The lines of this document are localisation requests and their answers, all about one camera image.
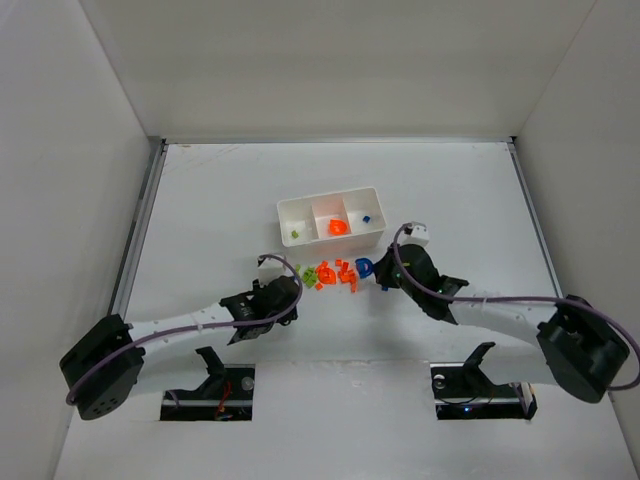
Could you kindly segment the blue half-round lego piece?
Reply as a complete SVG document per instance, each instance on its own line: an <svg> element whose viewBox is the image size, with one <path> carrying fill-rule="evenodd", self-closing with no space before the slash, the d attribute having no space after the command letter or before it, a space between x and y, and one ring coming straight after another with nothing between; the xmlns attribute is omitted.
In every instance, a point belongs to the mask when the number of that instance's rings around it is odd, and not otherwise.
<svg viewBox="0 0 640 480"><path fill-rule="evenodd" d="M374 273L374 264L368 258L356 259L355 267L360 279L367 278Z"/></svg>

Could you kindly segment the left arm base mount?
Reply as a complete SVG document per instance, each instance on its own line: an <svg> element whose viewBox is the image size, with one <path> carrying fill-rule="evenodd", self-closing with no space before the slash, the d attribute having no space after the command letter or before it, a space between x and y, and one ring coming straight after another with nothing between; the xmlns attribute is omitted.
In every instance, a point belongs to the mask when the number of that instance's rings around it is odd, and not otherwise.
<svg viewBox="0 0 640 480"><path fill-rule="evenodd" d="M224 364L211 348L196 350L204 361L206 376L191 389L163 394L160 421L245 422L253 417L255 366Z"/></svg>

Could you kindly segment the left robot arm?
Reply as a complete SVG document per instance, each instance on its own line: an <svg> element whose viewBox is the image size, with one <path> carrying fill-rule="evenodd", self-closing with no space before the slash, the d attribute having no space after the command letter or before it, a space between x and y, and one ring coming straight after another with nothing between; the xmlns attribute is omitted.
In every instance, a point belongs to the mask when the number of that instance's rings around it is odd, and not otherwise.
<svg viewBox="0 0 640 480"><path fill-rule="evenodd" d="M160 392L178 408L212 403L235 380L223 361L225 348L291 324L300 298L299 283L281 275L178 317L127 323L118 314L107 316L59 362L66 401L85 421L147 393Z"/></svg>

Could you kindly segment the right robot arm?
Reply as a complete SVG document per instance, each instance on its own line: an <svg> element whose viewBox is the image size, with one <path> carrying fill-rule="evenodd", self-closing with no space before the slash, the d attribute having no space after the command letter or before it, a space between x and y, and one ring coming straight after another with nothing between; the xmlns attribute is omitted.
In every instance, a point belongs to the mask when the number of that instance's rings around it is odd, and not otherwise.
<svg viewBox="0 0 640 480"><path fill-rule="evenodd" d="M440 273L416 243L391 244L372 267L377 284L403 291L430 319L518 341L478 345L458 370L478 393L509 384L560 387L586 403L617 389L614 379L638 343L577 296L503 297Z"/></svg>

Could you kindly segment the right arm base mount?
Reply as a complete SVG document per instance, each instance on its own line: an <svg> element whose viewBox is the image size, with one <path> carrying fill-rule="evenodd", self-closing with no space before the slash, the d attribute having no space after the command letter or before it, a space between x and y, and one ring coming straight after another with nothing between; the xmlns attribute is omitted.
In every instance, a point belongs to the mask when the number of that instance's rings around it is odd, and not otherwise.
<svg viewBox="0 0 640 480"><path fill-rule="evenodd" d="M538 405L530 384L495 384L481 371L486 354L495 346L484 342L464 362L430 365L439 421L533 419Z"/></svg>

